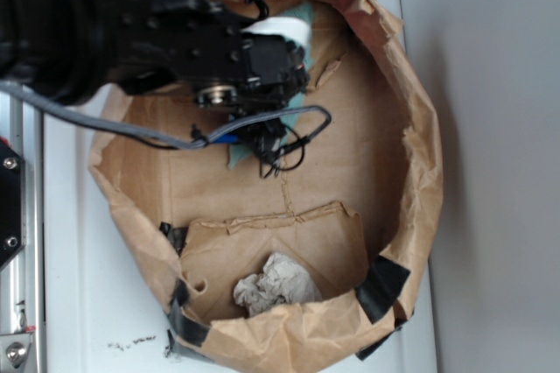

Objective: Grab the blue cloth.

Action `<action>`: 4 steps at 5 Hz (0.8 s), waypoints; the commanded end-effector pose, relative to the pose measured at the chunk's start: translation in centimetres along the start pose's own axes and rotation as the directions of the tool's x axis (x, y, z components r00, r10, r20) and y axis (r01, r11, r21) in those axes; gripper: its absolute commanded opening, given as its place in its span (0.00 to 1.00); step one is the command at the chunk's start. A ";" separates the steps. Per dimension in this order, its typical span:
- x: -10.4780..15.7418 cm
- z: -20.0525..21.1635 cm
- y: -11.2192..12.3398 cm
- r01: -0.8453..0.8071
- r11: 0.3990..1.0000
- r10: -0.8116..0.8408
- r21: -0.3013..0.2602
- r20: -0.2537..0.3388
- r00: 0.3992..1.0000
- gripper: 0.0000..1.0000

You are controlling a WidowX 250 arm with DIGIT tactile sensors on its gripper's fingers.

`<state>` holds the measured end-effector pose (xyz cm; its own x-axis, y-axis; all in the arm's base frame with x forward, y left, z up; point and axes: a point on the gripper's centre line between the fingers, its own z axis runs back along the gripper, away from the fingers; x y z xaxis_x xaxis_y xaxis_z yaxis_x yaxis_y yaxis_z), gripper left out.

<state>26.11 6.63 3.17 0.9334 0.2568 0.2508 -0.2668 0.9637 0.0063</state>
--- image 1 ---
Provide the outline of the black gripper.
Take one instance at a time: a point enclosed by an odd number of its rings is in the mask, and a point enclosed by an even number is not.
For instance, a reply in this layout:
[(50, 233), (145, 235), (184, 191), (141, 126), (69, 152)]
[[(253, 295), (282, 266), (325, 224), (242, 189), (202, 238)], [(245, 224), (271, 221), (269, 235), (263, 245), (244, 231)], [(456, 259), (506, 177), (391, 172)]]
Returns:
[(301, 18), (248, 18), (212, 0), (180, 0), (185, 51), (170, 65), (172, 96), (235, 115), (280, 110), (309, 81), (295, 45), (311, 43), (311, 24)]

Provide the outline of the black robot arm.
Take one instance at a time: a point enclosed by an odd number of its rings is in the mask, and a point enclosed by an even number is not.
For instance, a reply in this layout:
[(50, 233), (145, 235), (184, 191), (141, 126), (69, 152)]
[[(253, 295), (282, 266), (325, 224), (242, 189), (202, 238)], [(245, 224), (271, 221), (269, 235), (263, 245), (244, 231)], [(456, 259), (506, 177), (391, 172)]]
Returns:
[(1, 76), (63, 105), (112, 83), (237, 115), (306, 89), (305, 50), (214, 0), (1, 0)]

